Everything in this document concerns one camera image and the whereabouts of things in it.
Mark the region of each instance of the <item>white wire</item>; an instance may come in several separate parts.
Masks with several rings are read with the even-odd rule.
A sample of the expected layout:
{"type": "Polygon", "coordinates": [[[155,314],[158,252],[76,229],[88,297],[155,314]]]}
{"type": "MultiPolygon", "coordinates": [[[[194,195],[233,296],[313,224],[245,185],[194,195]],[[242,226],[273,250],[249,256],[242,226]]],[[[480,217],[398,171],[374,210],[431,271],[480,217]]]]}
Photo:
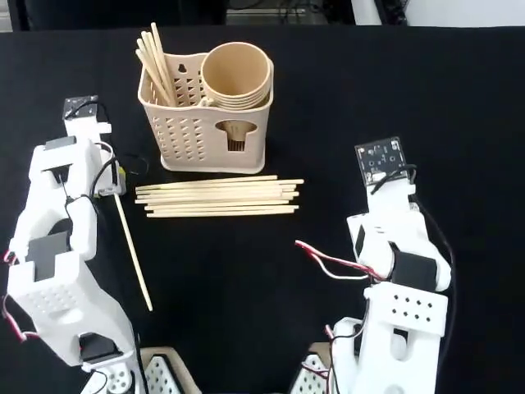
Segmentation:
{"type": "Polygon", "coordinates": [[[113,151],[113,147],[104,141],[95,142],[95,145],[102,145],[109,149],[109,153],[111,154],[110,158],[113,158],[115,156],[115,152],[113,151]]]}
{"type": "Polygon", "coordinates": [[[326,275],[331,277],[332,279],[337,279],[337,280],[340,280],[340,281],[362,281],[363,279],[367,279],[368,278],[368,275],[363,275],[362,277],[342,277],[340,275],[335,275],[334,273],[331,273],[330,271],[328,271],[328,269],[326,268],[326,266],[322,262],[322,260],[319,258],[319,256],[317,256],[316,254],[313,254],[313,253],[310,253],[310,256],[312,256],[312,259],[317,261],[317,263],[321,266],[322,271],[326,275]]]}

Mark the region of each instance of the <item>chopstick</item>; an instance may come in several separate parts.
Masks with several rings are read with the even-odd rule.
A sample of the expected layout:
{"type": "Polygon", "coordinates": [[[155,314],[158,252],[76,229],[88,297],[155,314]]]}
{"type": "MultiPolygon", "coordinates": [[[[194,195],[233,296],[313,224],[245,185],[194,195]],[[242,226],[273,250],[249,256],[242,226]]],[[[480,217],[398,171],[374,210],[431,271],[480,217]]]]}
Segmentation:
{"type": "Polygon", "coordinates": [[[237,178],[223,178],[223,179],[207,179],[204,181],[186,181],[186,182],[173,182],[173,183],[162,183],[159,185],[147,185],[137,186],[135,190],[151,190],[151,189],[164,189],[169,188],[167,186],[192,186],[192,185],[216,185],[221,183],[239,183],[248,181],[275,181],[277,175],[262,175],[262,176],[241,176],[237,178]]]}
{"type": "Polygon", "coordinates": [[[290,201],[303,179],[246,176],[147,185],[135,188],[148,218],[191,218],[293,213],[290,201]]]}
{"type": "Polygon", "coordinates": [[[167,106],[175,107],[175,91],[171,83],[172,78],[167,67],[166,57],[162,50],[160,35],[155,23],[151,24],[153,33],[142,31],[141,39],[137,39],[139,49],[135,53],[142,62],[146,72],[155,85],[155,90],[162,96],[167,106]]]}
{"type": "Polygon", "coordinates": [[[283,206],[282,208],[261,209],[258,211],[226,211],[226,212],[165,212],[147,213],[148,218],[210,218],[220,216],[253,216],[253,215],[279,215],[293,213],[296,208],[293,206],[283,206]]]}
{"type": "Polygon", "coordinates": [[[151,198],[151,199],[136,199],[136,204],[150,204],[150,203],[174,203],[174,202],[206,202],[206,201],[232,201],[232,200],[245,200],[252,197],[252,199],[293,199],[299,195],[298,192],[285,192],[285,193],[254,193],[250,196],[237,195],[237,194],[224,194],[224,195],[202,195],[199,197],[183,195],[181,197],[164,197],[164,198],[151,198]]]}
{"type": "Polygon", "coordinates": [[[140,269],[139,258],[137,257],[135,246],[133,245],[133,239],[131,238],[130,228],[128,227],[124,209],[122,208],[121,197],[117,194],[114,194],[113,196],[115,197],[116,209],[118,210],[118,214],[121,217],[122,228],[124,229],[124,234],[126,235],[126,241],[128,243],[128,247],[130,248],[131,259],[133,260],[135,272],[137,274],[137,278],[139,279],[140,290],[142,291],[142,295],[146,301],[148,310],[151,312],[153,310],[153,305],[151,303],[151,298],[149,298],[148,288],[146,287],[146,282],[144,280],[144,276],[142,275],[142,269],[140,269]]]}

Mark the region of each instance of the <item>white plastic bracket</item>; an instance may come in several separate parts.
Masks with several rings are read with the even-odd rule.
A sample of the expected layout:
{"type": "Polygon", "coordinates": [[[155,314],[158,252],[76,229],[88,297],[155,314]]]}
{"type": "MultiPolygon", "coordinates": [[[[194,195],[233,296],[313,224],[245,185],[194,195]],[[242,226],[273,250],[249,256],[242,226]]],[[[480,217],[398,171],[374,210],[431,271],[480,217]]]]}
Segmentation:
{"type": "Polygon", "coordinates": [[[433,394],[440,340],[445,334],[448,299],[444,295],[383,282],[364,292],[369,300],[352,394],[433,394]],[[406,349],[394,349],[394,329],[407,333],[406,349]]]}

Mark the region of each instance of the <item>cup rim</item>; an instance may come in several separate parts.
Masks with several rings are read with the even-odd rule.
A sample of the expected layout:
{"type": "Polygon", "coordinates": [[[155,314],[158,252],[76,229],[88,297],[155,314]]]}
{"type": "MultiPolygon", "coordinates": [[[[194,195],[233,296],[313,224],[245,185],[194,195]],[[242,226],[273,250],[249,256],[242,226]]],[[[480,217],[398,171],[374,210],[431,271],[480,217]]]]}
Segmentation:
{"type": "Polygon", "coordinates": [[[204,58],[203,62],[200,65],[200,76],[201,76],[201,79],[203,81],[204,88],[205,89],[209,89],[209,91],[212,92],[213,95],[216,95],[218,97],[229,98],[229,99],[245,99],[245,98],[249,97],[250,95],[253,95],[253,94],[257,93],[257,91],[262,89],[262,88],[264,88],[264,85],[266,85],[268,83],[268,81],[271,79],[270,78],[271,73],[272,73],[272,64],[271,64],[271,61],[270,61],[270,58],[268,57],[268,55],[266,55],[266,53],[261,48],[259,48],[257,45],[246,43],[244,41],[232,41],[230,43],[224,43],[224,44],[221,44],[221,45],[215,47],[214,49],[212,49],[210,52],[208,52],[206,54],[206,57],[204,58]],[[228,45],[233,45],[233,44],[242,44],[242,45],[250,46],[250,47],[256,49],[257,51],[259,51],[266,58],[266,61],[267,61],[267,72],[266,72],[264,81],[257,88],[249,91],[248,93],[243,93],[243,94],[222,94],[222,93],[219,93],[216,90],[212,89],[210,87],[210,85],[208,85],[208,83],[206,82],[206,78],[204,77],[204,73],[203,73],[204,65],[206,64],[206,61],[210,58],[210,55],[212,53],[216,52],[219,48],[222,48],[222,47],[225,47],[225,46],[228,46],[228,45]]]}

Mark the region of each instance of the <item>circuit board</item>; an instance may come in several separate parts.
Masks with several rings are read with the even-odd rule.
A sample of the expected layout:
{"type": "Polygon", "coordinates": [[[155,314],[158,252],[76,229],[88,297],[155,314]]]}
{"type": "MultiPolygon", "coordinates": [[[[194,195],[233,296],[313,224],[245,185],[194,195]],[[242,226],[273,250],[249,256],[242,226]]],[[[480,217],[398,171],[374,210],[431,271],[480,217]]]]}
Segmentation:
{"type": "MultiPolygon", "coordinates": [[[[357,145],[355,153],[365,186],[375,185],[387,174],[406,164],[398,137],[357,145]]],[[[406,172],[401,172],[392,180],[406,176],[406,172]]]]}

